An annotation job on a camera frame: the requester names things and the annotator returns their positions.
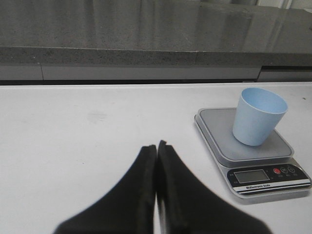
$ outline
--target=light blue cup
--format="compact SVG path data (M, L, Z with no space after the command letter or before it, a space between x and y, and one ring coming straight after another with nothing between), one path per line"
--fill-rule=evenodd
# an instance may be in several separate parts
M244 89L235 114L235 138L246 145L261 145L287 109L286 101L273 92L261 88Z

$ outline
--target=gray countertop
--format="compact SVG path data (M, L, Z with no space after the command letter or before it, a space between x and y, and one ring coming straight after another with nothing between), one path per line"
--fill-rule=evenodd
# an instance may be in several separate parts
M0 62L312 66L312 14L195 0L3 0Z

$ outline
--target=kitchen scale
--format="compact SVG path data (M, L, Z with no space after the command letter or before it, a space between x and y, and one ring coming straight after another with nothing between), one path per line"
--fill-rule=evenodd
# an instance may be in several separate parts
M195 122L231 191L240 198L298 193L311 179L293 159L293 149L274 130L260 146L238 141L232 127L235 108L200 109Z

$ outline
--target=scale base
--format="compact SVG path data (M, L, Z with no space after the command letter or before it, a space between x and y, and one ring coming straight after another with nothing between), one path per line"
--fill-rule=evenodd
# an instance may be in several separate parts
M234 117L235 108L200 109L195 122L236 196L257 198L309 190L310 177L277 131L261 146L247 146L232 134Z

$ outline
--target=white tabletop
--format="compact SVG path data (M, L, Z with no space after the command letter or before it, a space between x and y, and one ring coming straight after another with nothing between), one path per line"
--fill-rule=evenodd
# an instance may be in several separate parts
M236 107L250 86L287 101L277 130L312 176L312 82L0 87L0 232L52 233L104 196L141 146L163 139L209 189L273 233L309 233L311 194L252 204L234 199L194 124L198 109Z

